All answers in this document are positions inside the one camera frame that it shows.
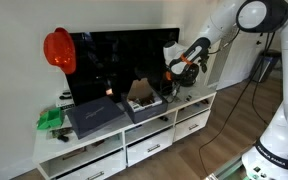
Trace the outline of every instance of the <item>white tv cabinet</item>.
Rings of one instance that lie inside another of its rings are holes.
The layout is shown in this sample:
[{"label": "white tv cabinet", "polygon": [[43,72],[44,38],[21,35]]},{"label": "white tv cabinet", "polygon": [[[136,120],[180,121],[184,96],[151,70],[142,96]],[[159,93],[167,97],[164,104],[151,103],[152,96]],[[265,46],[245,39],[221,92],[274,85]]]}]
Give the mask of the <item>white tv cabinet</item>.
[{"label": "white tv cabinet", "polygon": [[[193,96],[186,102],[189,94]],[[33,161],[45,179],[106,179],[203,128],[215,95],[203,85],[181,87],[177,95],[181,101],[170,103],[163,114],[138,124],[126,115],[80,140],[71,133],[67,143],[51,139],[49,131],[39,130]],[[159,119],[161,116],[168,117],[168,121]],[[62,127],[71,127],[68,119]],[[104,143],[92,145],[103,139]],[[85,152],[63,160],[63,155],[82,147],[86,147]]]}]

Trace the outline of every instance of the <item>black box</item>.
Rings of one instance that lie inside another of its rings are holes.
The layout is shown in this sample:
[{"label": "black box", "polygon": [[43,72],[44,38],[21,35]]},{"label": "black box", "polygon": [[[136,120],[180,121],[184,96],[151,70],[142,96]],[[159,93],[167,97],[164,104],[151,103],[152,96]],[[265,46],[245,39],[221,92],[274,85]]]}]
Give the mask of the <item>black box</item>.
[{"label": "black box", "polygon": [[66,111],[73,130],[81,139],[125,116],[125,113],[104,96]]},{"label": "black box", "polygon": [[159,114],[162,114],[166,112],[168,102],[167,100],[161,96],[160,94],[156,93],[162,100],[162,104],[156,105],[156,106],[150,106],[145,108],[144,110],[134,112],[130,105],[127,102],[127,94],[121,94],[121,100],[122,104],[125,108],[125,111],[130,116],[131,120],[134,124],[140,123],[146,119],[149,119],[151,117],[157,116]]}]

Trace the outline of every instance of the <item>drawer handle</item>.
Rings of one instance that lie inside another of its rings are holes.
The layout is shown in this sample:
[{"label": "drawer handle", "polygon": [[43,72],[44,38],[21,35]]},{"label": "drawer handle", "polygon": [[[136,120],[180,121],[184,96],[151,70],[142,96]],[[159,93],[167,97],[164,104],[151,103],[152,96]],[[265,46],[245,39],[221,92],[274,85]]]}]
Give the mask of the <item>drawer handle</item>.
[{"label": "drawer handle", "polygon": [[157,144],[157,145],[155,145],[155,146],[147,149],[147,152],[151,152],[151,151],[153,151],[154,149],[157,149],[157,148],[159,148],[159,147],[161,147],[161,146],[160,146],[159,144]]},{"label": "drawer handle", "polygon": [[196,127],[198,127],[198,125],[197,125],[197,124],[194,124],[193,126],[189,127],[188,129],[189,129],[189,130],[192,130],[192,129],[196,128]]},{"label": "drawer handle", "polygon": [[93,180],[93,179],[96,179],[96,178],[98,178],[98,177],[100,177],[102,175],[104,175],[104,171],[101,171],[101,172],[99,172],[99,173],[87,178],[86,180]]}]

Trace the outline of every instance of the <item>black tv screen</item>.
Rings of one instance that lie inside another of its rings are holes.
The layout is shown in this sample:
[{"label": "black tv screen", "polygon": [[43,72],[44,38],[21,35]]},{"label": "black tv screen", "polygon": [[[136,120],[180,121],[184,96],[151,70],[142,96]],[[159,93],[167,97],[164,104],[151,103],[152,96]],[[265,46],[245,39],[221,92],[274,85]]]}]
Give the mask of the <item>black tv screen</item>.
[{"label": "black tv screen", "polygon": [[147,78],[156,90],[166,71],[163,46],[178,41],[179,28],[70,33],[76,71],[66,75],[75,105],[106,95],[114,102],[130,90],[133,80]]}]

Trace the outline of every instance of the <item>wall baseboard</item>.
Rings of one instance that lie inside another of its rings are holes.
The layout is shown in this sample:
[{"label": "wall baseboard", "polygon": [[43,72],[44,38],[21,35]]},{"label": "wall baseboard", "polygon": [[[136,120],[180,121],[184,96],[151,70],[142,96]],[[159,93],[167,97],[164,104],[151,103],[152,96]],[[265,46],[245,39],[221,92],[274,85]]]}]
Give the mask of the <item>wall baseboard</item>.
[{"label": "wall baseboard", "polygon": [[0,169],[0,180],[12,179],[35,168],[36,166],[33,163],[32,158],[25,159],[21,162]]}]

